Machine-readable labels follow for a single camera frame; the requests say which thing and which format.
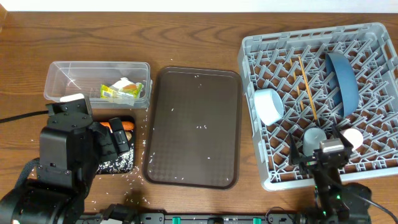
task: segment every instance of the white cup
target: white cup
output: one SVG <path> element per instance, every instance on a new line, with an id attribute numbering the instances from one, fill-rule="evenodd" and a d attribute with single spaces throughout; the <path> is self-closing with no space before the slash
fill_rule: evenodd
<path id="1" fill-rule="evenodd" d="M 274 124 L 284 116 L 282 100 L 273 89 L 255 91 L 254 105 L 261 121 L 267 126 Z"/>
<path id="2" fill-rule="evenodd" d="M 326 140 L 325 132 L 320 128 L 310 128 L 304 132 L 303 153 L 312 156 L 315 149 L 320 148 L 320 143 Z"/>
<path id="3" fill-rule="evenodd" d="M 363 135 L 355 128 L 348 128 L 340 131 L 340 133 L 354 146 L 353 150 L 362 146 Z"/>

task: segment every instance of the blue bowl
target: blue bowl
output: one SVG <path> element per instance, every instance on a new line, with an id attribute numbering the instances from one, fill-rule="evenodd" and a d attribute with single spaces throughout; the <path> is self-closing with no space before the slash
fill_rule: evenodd
<path id="1" fill-rule="evenodd" d="M 356 83 L 354 70 L 349 60 L 342 54 L 326 54 L 326 74 L 331 72 L 335 76 L 329 81 L 330 88 L 333 90 L 340 87 L 340 91 L 333 96 L 335 106 L 343 102 L 343 108 L 339 110 L 342 117 L 346 117 L 358 108 L 359 91 Z"/>

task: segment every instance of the wooden stick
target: wooden stick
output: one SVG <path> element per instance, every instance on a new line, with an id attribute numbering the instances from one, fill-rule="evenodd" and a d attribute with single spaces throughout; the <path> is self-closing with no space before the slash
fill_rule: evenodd
<path id="1" fill-rule="evenodd" d="M 293 66 L 292 59 L 290 59 L 290 67 L 292 68 L 292 66 Z M 294 81 L 296 81 L 296 72 L 293 72 L 293 78 L 294 78 Z M 297 85 L 297 94 L 300 95 L 300 89 L 299 89 L 298 85 Z M 303 104 L 302 100 L 300 101 L 300 106 L 301 106 L 301 111 L 303 111 L 304 104 Z"/>
<path id="2" fill-rule="evenodd" d="M 313 117 L 315 120 L 317 120 L 318 119 L 317 112 L 315 111 L 315 105 L 313 104 L 313 101 L 312 101 L 311 90 L 310 90 L 310 87 L 308 86 L 307 76 L 305 75 L 303 62 L 301 61 L 300 56 L 298 56 L 298 60 L 300 62 L 301 72 L 303 73 L 305 88 L 307 89 L 308 97 L 310 98 L 310 104 L 311 104 L 311 108 L 312 108 Z"/>

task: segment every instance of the tabletop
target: tabletop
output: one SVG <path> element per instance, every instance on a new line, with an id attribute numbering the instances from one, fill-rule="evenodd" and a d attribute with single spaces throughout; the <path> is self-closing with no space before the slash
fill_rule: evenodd
<path id="1" fill-rule="evenodd" d="M 0 33 L 0 118 L 44 110 L 44 105 L 51 103 L 44 99 L 43 91 L 53 61 L 147 62 L 153 80 L 167 66 L 239 72 L 237 56 L 246 36 L 366 22 L 383 23 L 398 49 L 397 14 L 9 12 Z M 94 115 L 142 118 L 150 109 L 94 110 Z M 39 156 L 39 134 L 46 120 L 47 116 L 41 115 L 0 125 L 0 197 L 13 188 L 24 164 Z M 139 169 L 97 175 L 85 200 L 86 212 L 99 212 L 111 203 L 168 213 L 256 214 L 273 206 L 300 211 L 314 204 L 313 187 L 276 192 L 261 187 L 246 99 L 242 105 L 239 180 L 229 190 L 155 185 L 143 180 L 146 122 L 136 122 Z M 375 202 L 398 214 L 393 187 L 398 185 L 396 176 L 359 183 L 373 191 Z M 371 207 L 369 212 L 373 223 L 392 223 L 377 208 Z"/>

